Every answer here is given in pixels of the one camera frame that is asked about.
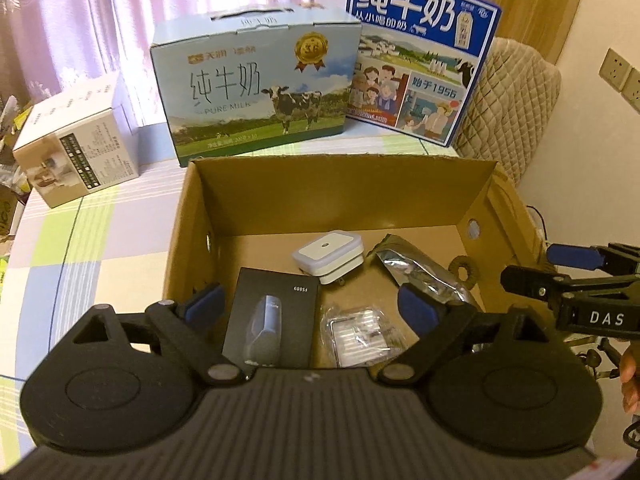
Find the person's right hand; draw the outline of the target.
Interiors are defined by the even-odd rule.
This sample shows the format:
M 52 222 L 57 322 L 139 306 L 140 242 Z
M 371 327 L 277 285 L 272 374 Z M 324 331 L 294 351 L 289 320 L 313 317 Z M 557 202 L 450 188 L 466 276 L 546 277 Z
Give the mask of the person's right hand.
M 640 403 L 639 389 L 640 347 L 638 341 L 631 341 L 620 359 L 620 382 L 623 395 L 623 407 L 626 413 L 638 413 Z

